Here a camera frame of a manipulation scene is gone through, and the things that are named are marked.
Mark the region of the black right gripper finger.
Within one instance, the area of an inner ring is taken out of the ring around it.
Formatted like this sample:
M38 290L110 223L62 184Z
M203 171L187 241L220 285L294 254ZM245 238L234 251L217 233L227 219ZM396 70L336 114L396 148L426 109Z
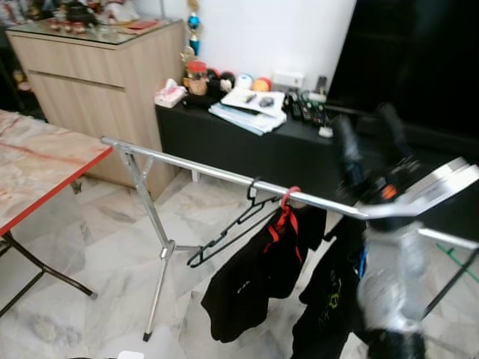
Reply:
M364 191L366 179L359 140L348 116L333 117L333 143L338 148L339 167L346 188L348 191Z
M391 103L380 103L376 109L376 118L381 120L379 129L380 153L384 161L393 168L413 170L414 153L407 143L403 122Z

